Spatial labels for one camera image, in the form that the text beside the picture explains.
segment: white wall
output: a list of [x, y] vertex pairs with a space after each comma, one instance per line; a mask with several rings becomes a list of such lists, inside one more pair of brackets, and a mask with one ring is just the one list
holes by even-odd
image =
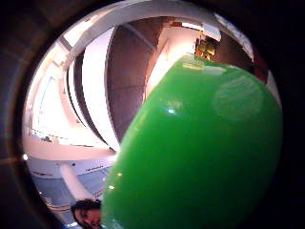
[[199, 38], [198, 31], [188, 28], [171, 27], [162, 30], [157, 48], [161, 54], [147, 83], [146, 97], [177, 59], [185, 53], [194, 52], [196, 38]]
[[81, 160], [113, 155], [108, 147], [58, 145], [29, 135], [24, 136], [23, 146], [27, 155], [45, 160]]
[[266, 87], [272, 93], [272, 95], [274, 96], [278, 106], [281, 108], [282, 104], [280, 102], [280, 97], [279, 97], [279, 93], [278, 93], [277, 86], [276, 86], [276, 83], [275, 83], [275, 79], [274, 79], [274, 76], [271, 73], [271, 71], [268, 71], [268, 79], [267, 79]]
[[119, 151], [107, 99], [107, 51], [113, 28], [104, 32], [86, 48], [82, 68], [82, 85], [86, 105], [97, 131], [105, 141]]

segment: person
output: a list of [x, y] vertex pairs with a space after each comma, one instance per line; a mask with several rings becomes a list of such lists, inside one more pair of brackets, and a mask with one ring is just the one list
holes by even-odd
[[83, 229], [100, 229], [101, 222], [101, 201], [82, 199], [76, 201], [71, 207], [71, 213], [75, 221]]

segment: dark hair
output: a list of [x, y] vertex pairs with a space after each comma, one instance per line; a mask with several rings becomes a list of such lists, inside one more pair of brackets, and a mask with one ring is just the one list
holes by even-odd
[[77, 220], [75, 216], [75, 210], [85, 210], [85, 211], [94, 210], [94, 209], [99, 210], [101, 208], [101, 205], [102, 204], [99, 199], [92, 200], [90, 198], [86, 198], [76, 201], [76, 203], [71, 206], [71, 212], [78, 225], [80, 225], [84, 229], [92, 229], [89, 225], [83, 224]]

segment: green balloon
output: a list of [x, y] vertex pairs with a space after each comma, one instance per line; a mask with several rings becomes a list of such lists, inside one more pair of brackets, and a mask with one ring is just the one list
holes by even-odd
[[234, 228], [262, 199], [282, 137], [271, 93], [186, 54], [139, 110], [105, 187], [108, 229]]

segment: balloon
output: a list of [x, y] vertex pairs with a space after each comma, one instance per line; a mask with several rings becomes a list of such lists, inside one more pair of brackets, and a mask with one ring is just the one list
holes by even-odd
[[273, 178], [281, 111], [234, 66], [186, 54], [122, 141], [105, 188], [106, 228], [234, 228]]

